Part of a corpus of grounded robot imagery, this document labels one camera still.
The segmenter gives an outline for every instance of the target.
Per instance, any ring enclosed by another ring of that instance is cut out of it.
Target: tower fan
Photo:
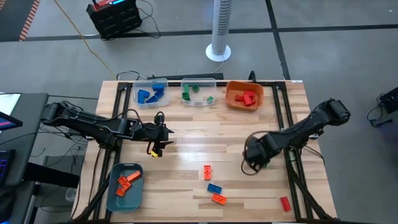
[[[214,1],[213,34],[206,48],[207,57],[214,62],[224,62],[231,56],[231,49],[226,45],[231,11],[232,0]]]

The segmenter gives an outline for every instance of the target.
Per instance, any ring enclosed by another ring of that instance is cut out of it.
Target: black cable
[[[97,158],[95,159],[95,163],[94,163],[94,172],[93,172],[93,179],[92,179],[92,181],[91,181],[91,190],[90,190],[90,196],[88,197],[88,203],[90,203],[90,201],[91,201],[91,194],[93,193],[93,186],[94,186],[94,179],[95,179],[95,169],[96,169],[96,167],[97,167],[98,159],[100,158],[100,154],[101,154],[102,149],[103,149],[103,148],[100,148],[100,149],[98,150]]]

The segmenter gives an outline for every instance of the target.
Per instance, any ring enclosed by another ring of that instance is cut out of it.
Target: gray floor
[[[154,17],[163,32],[211,29],[212,0],[150,0]],[[96,34],[85,12],[87,2],[60,0],[83,34]],[[144,2],[138,6],[149,12]],[[272,0],[279,27],[358,26],[398,24],[398,2],[393,0]],[[270,28],[263,0],[235,0],[231,28]],[[153,32],[145,20],[143,30]],[[29,37],[76,35],[52,0],[42,0]],[[352,112],[344,126],[326,128],[320,138],[331,192],[342,220],[396,223],[398,200],[398,132],[396,124],[372,128],[366,114],[376,97],[397,87],[398,31],[347,30],[281,33],[290,76],[303,80],[311,106],[330,97],[341,99]],[[89,40],[116,72],[136,70],[143,75],[210,73],[220,66],[205,56],[210,35],[153,39],[140,37],[110,42]],[[283,79],[271,33],[229,35],[232,57],[220,72],[226,79]],[[98,97],[109,72],[80,40],[0,43],[4,56],[1,91],[49,92],[54,95]],[[51,98],[52,101],[63,100]],[[94,100],[71,100],[94,111]],[[61,156],[71,144],[57,136],[40,136],[34,153]],[[40,211],[36,223],[67,218]]]

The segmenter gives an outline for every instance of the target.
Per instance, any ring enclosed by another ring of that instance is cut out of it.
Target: blue lego brick
[[[144,98],[147,98],[147,97],[149,97],[149,92],[145,91],[145,90],[139,90],[138,95],[142,95],[142,96],[144,96]]]
[[[155,93],[155,96],[156,96],[157,99],[160,99],[163,95],[164,95],[164,92],[163,92],[163,91],[157,91],[157,92]]]
[[[154,84],[154,85],[152,85],[152,89],[154,91],[164,91],[164,85],[163,84]]]
[[[156,96],[152,96],[151,98],[149,98],[149,99],[146,101],[146,103],[155,103],[155,102],[157,102]]]
[[[221,187],[214,185],[214,184],[209,184],[209,186],[207,187],[207,191],[210,191],[210,192],[213,192],[216,194],[221,194],[221,190],[222,190]]]

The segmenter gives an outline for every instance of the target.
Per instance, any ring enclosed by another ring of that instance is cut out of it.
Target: wooden tabletop
[[[96,114],[112,117],[117,85],[114,81],[103,82]],[[304,85],[302,82],[286,82],[286,86],[293,118],[297,122],[310,112]],[[244,175],[240,168],[243,144],[248,135],[258,130],[279,130],[271,87],[264,87],[264,104],[254,112],[228,108],[225,89],[218,87],[215,104],[203,108],[184,106],[180,87],[170,87],[170,104],[157,109],[140,110],[131,97],[129,109],[136,109],[143,121],[153,122],[159,110],[165,113],[167,127],[175,132],[169,136],[174,143],[166,147],[162,158],[153,158],[146,154],[147,144],[123,141],[120,162],[136,162],[143,167],[144,192],[140,208],[135,212],[114,212],[112,222],[295,221],[293,211],[284,212],[280,202],[280,197],[288,196],[292,205],[283,153],[275,156],[267,168],[255,176]],[[288,126],[281,93],[279,100],[285,126]],[[310,141],[308,145],[319,151],[316,141]],[[81,194],[75,217],[88,204],[97,153],[98,144],[90,142],[81,171]],[[98,188],[103,156],[104,153],[96,167],[92,196]],[[325,211],[335,217],[322,160],[303,150],[302,161],[309,191]],[[211,165],[210,181],[203,180],[204,165]],[[211,201],[208,183],[223,188],[226,205]],[[305,217],[302,195],[299,189],[297,191]],[[100,217],[104,217],[107,195],[105,192]]]

